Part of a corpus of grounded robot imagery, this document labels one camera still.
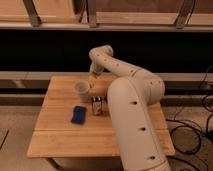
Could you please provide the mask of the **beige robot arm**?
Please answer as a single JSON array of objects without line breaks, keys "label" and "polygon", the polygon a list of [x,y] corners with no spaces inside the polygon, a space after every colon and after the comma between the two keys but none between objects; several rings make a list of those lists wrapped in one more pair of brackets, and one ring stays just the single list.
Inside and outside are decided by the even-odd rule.
[{"label": "beige robot arm", "polygon": [[148,106],[165,93],[163,80],[139,66],[113,57],[110,45],[90,50],[90,73],[104,69],[117,76],[108,87],[107,102],[125,171],[171,171],[151,121]]}]

